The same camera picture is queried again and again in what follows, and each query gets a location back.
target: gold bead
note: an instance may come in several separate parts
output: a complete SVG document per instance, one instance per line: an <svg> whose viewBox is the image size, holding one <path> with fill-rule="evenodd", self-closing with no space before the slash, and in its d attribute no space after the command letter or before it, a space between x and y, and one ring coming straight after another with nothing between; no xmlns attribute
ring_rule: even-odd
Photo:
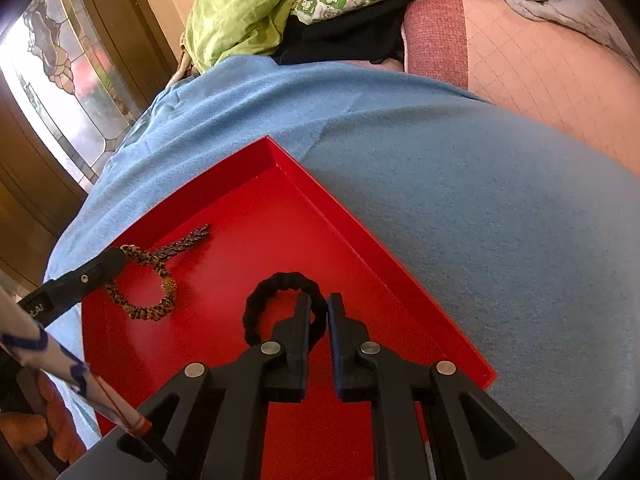
<svg viewBox="0 0 640 480"><path fill-rule="evenodd" d="M172 296L175 294L175 291L178 290L178 284L175 283L173 278L163 278L162 279L162 290L168 296Z"/></svg>

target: stained glass window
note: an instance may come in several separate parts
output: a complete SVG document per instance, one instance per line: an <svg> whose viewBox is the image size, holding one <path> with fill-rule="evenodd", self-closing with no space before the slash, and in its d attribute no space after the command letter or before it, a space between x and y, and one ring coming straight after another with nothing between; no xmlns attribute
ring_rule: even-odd
<svg viewBox="0 0 640 480"><path fill-rule="evenodd" d="M33 0L0 44L0 69L38 136L89 191L140 110L82 0Z"/></svg>

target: tray rim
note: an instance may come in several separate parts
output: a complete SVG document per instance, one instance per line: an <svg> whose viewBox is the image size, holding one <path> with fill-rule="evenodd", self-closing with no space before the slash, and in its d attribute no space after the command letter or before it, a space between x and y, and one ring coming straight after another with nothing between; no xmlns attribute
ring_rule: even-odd
<svg viewBox="0 0 640 480"><path fill-rule="evenodd" d="M432 336L434 342L446 351L449 359L465 372L469 370L469 377L481 388L488 387L495 380L497 373L494 368L428 291L345 206L269 136L238 149L180 186L130 225L110 246L134 243L143 249L149 249L210 203L273 167L278 167L324 216L364 264L382 280L407 313L424 330L437 332L437 337ZM198 192L207 183L211 184L207 188L210 192ZM192 199L190 208L184 208L185 194ZM172 208L174 203L182 207ZM170 216L163 213L168 208L172 209ZM428 315L428 308L435 308L438 315ZM92 329L99 328L98 319L101 319L104 326L106 319L103 309L100 313L82 316L84 341L92 340L89 333ZM437 321L436 326L433 325L434 319Z"/></svg>

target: leopard print paracord bracelet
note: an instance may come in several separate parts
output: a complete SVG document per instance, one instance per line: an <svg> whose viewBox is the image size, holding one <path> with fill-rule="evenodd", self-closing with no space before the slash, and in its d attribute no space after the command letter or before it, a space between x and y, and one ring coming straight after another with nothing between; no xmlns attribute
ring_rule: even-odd
<svg viewBox="0 0 640 480"><path fill-rule="evenodd" d="M105 283L107 293L113 303L122 307L124 312L131 319L152 319L158 321L164 316L171 314L175 306L175 293L178 289L178 285L172 278L171 273L167 270L165 262L175 254L186 250L187 248L195 245L199 240L204 238L209 233L209 224L203 225L194 229L191 233L181 238L177 242L166 245L160 249L150 253L140 249L135 245L122 245L120 249L129 257L135 259L140 265L146 265L153 268L153 270L162 279L162 290L164 290L164 298L160 300L160 303L154 306L135 306L124 297L124 294L120 292L114 282Z"/></svg>

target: black cloth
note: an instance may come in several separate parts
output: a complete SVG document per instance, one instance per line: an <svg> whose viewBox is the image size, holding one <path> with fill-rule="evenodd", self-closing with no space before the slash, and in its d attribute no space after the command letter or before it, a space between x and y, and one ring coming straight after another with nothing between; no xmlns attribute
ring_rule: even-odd
<svg viewBox="0 0 640 480"><path fill-rule="evenodd" d="M289 16L271 57L279 65L346 59L377 63L387 58L404 62L400 27L411 1L384 0L311 25Z"/></svg>

